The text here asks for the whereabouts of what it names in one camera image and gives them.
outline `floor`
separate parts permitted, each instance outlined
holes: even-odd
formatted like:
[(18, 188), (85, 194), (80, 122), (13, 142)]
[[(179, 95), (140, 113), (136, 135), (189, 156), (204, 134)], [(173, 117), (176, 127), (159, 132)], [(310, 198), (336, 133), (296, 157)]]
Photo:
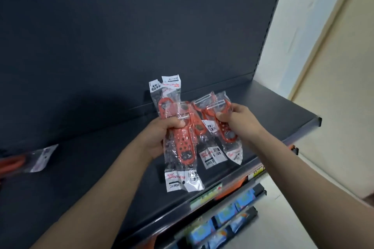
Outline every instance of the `floor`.
[[(299, 157), (327, 180), (354, 196), (302, 154)], [(267, 191), (267, 196), (254, 204), (258, 218), (227, 243), (224, 249), (317, 249), (271, 177), (265, 174), (258, 180)]]

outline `hand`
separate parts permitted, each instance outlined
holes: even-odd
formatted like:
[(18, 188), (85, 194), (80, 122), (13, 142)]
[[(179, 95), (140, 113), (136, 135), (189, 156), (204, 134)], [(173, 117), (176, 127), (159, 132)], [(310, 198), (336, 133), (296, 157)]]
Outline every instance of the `hand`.
[(167, 119), (156, 118), (152, 120), (148, 126), (139, 133), (134, 139), (134, 143), (143, 153), (150, 159), (154, 159), (163, 153), (162, 140), (166, 136), (168, 128), (182, 128), (185, 122), (176, 117)]
[(231, 106), (233, 112), (217, 112), (217, 119), (221, 122), (228, 122), (231, 130), (243, 141), (253, 142), (255, 136), (264, 128), (246, 106), (237, 103), (232, 103)]

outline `white and blue package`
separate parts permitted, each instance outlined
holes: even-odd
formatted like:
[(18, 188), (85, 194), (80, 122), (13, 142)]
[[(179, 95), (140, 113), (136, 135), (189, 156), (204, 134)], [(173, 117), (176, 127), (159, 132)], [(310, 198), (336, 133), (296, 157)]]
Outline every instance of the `white and blue package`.
[(209, 219), (206, 223), (201, 224), (191, 230), (188, 235), (188, 239), (190, 243), (197, 244), (214, 231), (215, 228), (213, 226), (212, 219)]
[(226, 239), (227, 239), (227, 230), (222, 229), (218, 231), (216, 234), (212, 236), (211, 239), (208, 240), (209, 249), (216, 249), (223, 242), (225, 242)]
[(219, 211), (215, 216), (215, 220), (217, 221), (217, 225), (219, 227), (222, 226), (226, 221), (231, 219), (233, 216), (237, 214), (237, 209), (234, 204), (230, 204), (225, 207), (223, 210)]
[(241, 194), (235, 201), (235, 207), (240, 212), (246, 205), (256, 199), (254, 195), (255, 191), (253, 189)]
[(237, 218), (235, 218), (231, 223), (230, 227), (234, 233), (245, 223), (248, 215), (246, 213), (241, 213)]

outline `wall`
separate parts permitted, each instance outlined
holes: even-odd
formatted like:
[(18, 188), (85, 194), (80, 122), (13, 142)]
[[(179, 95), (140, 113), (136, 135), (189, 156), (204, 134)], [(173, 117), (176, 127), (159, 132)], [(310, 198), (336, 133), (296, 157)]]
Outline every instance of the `wall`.
[(340, 4), (339, 0), (279, 0), (255, 80), (288, 98)]
[(374, 191), (374, 0), (346, 0), (294, 102), (322, 127), (297, 143), (302, 153), (363, 198)]

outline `beige wall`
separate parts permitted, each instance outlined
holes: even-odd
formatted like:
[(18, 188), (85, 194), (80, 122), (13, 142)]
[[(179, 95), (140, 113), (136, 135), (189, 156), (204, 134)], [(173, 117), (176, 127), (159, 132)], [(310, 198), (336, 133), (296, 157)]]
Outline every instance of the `beige wall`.
[(300, 151), (359, 197), (374, 192), (374, 0), (346, 0), (294, 100), (323, 118)]

